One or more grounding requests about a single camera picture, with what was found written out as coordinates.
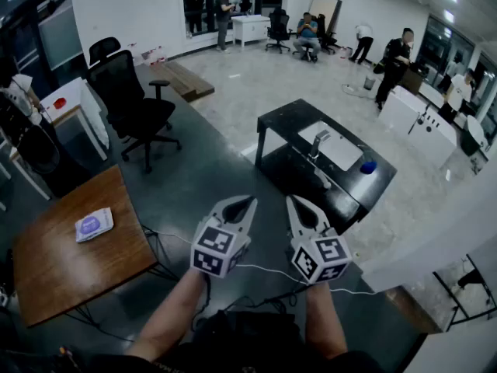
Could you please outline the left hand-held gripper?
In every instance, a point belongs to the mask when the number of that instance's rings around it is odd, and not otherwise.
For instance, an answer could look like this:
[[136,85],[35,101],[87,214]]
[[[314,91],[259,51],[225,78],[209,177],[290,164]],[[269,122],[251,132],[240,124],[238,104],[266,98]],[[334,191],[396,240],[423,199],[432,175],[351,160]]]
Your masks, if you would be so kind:
[[213,277],[226,277],[249,250],[248,232],[257,205],[254,196],[235,196],[219,201],[213,214],[206,216],[197,227],[190,267]]

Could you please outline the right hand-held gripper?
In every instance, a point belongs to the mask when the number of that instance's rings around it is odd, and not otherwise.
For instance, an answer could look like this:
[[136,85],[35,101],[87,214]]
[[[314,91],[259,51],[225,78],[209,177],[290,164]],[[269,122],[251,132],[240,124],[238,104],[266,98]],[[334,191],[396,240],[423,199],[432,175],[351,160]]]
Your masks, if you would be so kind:
[[[340,278],[353,258],[345,239],[329,228],[324,211],[298,195],[286,197],[290,229],[294,238],[291,263],[307,284],[319,284]],[[323,232],[301,237],[306,232]]]

